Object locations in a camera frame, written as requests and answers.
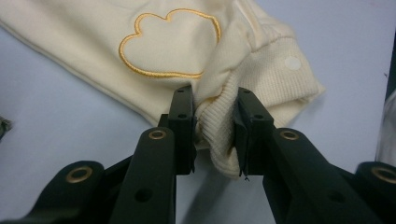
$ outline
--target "cloud-shaped pocket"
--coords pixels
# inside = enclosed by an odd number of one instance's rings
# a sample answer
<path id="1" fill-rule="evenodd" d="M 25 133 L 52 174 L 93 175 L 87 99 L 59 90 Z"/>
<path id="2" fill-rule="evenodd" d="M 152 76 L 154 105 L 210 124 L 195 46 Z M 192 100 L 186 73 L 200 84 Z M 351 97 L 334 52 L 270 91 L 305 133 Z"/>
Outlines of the cloud-shaped pocket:
<path id="1" fill-rule="evenodd" d="M 134 34 L 122 39 L 119 54 L 143 76 L 199 78 L 220 38 L 216 18 L 200 11 L 180 8 L 164 18 L 144 13 Z"/>

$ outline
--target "snap button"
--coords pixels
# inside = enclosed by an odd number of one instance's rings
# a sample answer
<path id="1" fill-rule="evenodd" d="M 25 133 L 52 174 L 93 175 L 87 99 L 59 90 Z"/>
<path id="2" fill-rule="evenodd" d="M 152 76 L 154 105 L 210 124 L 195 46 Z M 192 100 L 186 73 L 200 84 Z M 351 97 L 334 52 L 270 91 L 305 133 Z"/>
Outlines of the snap button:
<path id="1" fill-rule="evenodd" d="M 290 70 L 299 70 L 301 68 L 301 61 L 296 57 L 289 56 L 285 59 L 285 65 Z"/>

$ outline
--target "cream fabric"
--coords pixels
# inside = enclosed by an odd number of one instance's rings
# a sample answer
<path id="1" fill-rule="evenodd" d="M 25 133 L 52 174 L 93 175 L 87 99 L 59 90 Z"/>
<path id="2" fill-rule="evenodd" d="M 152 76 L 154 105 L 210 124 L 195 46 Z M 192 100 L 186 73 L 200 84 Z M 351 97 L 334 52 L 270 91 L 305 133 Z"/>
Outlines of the cream fabric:
<path id="1" fill-rule="evenodd" d="M 239 86 L 276 126 L 323 91 L 293 31 L 253 1 L 3 0 L 0 24 L 153 125 L 173 91 L 192 85 L 197 145 L 209 145 L 230 177 L 239 175 L 231 121 Z"/>

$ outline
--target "white surface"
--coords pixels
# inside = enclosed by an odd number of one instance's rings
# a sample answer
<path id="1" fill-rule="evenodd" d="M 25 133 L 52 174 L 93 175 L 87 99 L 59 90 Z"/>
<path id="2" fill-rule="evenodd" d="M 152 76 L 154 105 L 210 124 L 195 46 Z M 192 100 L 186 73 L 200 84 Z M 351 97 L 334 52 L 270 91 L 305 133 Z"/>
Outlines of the white surface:
<path id="1" fill-rule="evenodd" d="M 393 0 L 260 1 L 294 28 L 327 91 L 290 126 L 329 162 L 353 172 L 372 161 L 396 25 Z M 0 115 L 14 121 L 0 143 L 0 220 L 24 216 L 64 166 L 105 167 L 133 153 L 149 127 L 135 112 L 0 30 Z M 177 178 L 177 223 L 274 223 L 262 180 L 231 181 L 200 153 Z"/>

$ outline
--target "cloud embroidery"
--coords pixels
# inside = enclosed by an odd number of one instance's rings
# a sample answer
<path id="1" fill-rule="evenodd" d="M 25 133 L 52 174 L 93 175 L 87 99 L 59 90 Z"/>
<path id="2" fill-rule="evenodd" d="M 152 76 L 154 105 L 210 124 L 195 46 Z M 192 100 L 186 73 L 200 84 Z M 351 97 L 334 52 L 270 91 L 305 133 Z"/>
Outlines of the cloud embroidery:
<path id="1" fill-rule="evenodd" d="M 182 19 L 182 17 L 177 17 L 177 19 L 174 19 L 175 15 L 177 13 L 187 13 L 189 15 L 192 15 L 196 18 L 194 18 L 192 21 L 189 21 L 186 17 L 184 19 Z M 159 19 L 159 22 L 166 22 L 166 24 L 160 25 L 158 23 L 158 21 L 156 21 L 156 27 L 152 27 L 149 26 L 150 22 L 145 23 L 145 30 L 143 31 L 141 28 L 141 23 L 142 21 L 148 20 L 148 18 L 152 19 Z M 173 27 L 173 30 L 169 30 L 166 31 L 165 33 L 169 33 L 169 34 L 173 34 L 173 33 L 177 33 L 177 31 L 175 31 L 175 29 L 179 29 L 179 30 L 185 30 L 185 32 L 187 32 L 186 34 L 184 34 L 183 36 L 179 36 L 178 40 L 180 40 L 180 42 L 183 42 L 182 44 L 180 44 L 181 46 L 176 46 L 176 47 L 172 47 L 172 46 L 167 46 L 167 45 L 175 45 L 177 44 L 177 42 L 173 41 L 172 38 L 166 38 L 166 37 L 162 37 L 159 35 L 162 34 L 156 34 L 156 30 L 161 30 L 161 29 L 167 29 L 167 25 L 168 23 L 176 23 L 175 21 L 177 21 L 177 25 L 175 25 Z M 207 41 L 206 39 L 204 39 L 204 35 L 205 34 L 200 34 L 199 32 L 201 31 L 207 31 L 208 30 L 208 24 L 209 24 L 209 31 L 213 34 L 209 34 L 206 36 L 215 36 L 216 40 L 214 41 Z M 197 33 L 198 35 L 194 35 L 193 37 L 189 36 L 190 33 Z M 131 41 L 135 41 L 137 42 L 139 39 L 143 39 L 144 34 L 148 33 L 148 35 L 150 36 L 154 36 L 153 38 L 156 39 L 155 43 L 151 43 L 151 42 L 146 42 L 145 44 L 135 44 L 135 48 L 126 48 L 127 45 L 129 43 L 131 43 Z M 174 54 L 177 54 L 177 52 L 184 52 L 180 53 L 181 54 L 181 59 L 180 57 L 176 57 L 176 62 L 170 63 L 171 67 L 174 66 L 175 64 L 181 64 L 183 63 L 183 56 L 186 55 L 192 55 L 194 53 L 198 54 L 198 58 L 207 58 L 207 55 L 205 55 L 205 53 L 202 52 L 196 52 L 199 51 L 200 49 L 204 49 L 204 48 L 209 48 L 210 47 L 206 47 L 205 45 L 209 45 L 208 42 L 213 42 L 214 45 L 217 45 L 219 43 L 219 40 L 221 39 L 221 30 L 219 27 L 219 22 L 217 21 L 217 19 L 213 16 L 210 15 L 206 15 L 203 12 L 200 11 L 196 11 L 193 9 L 186 9 L 186 8 L 179 8 L 179 9 L 175 9 L 170 11 L 165 17 L 161 17 L 158 16 L 156 14 L 152 14 L 152 13 L 144 13 L 139 15 L 136 20 L 134 21 L 134 34 L 131 35 L 127 35 L 125 36 L 122 41 L 120 42 L 120 47 L 119 47 L 119 55 L 120 58 L 122 59 L 122 61 L 133 71 L 135 71 L 136 73 L 143 75 L 143 76 L 147 76 L 147 77 L 156 77 L 156 78 L 164 78 L 164 77 L 188 77 L 188 78 L 199 78 L 201 76 L 201 74 L 203 73 L 203 71 L 198 71 L 198 72 L 186 72 L 186 71 L 180 71 L 177 70 L 177 68 L 172 69 L 172 70 L 168 70 L 168 71 L 161 71 L 161 68 L 154 68 L 154 69 L 147 69 L 147 68 L 142 68 L 140 66 L 138 66 L 138 63 L 136 61 L 132 62 L 133 58 L 135 58 L 137 61 L 138 60 L 143 60 L 144 64 L 155 64 L 158 62 L 148 62 L 150 60 L 148 60 L 149 55 L 147 55 L 147 57 L 139 57 L 142 56 L 142 53 L 146 53 L 146 54 L 152 54 L 153 56 L 157 56 L 157 60 L 158 59 L 163 59 L 163 60 L 158 60 L 158 61 L 166 61 L 168 58 L 173 58 Z"/>

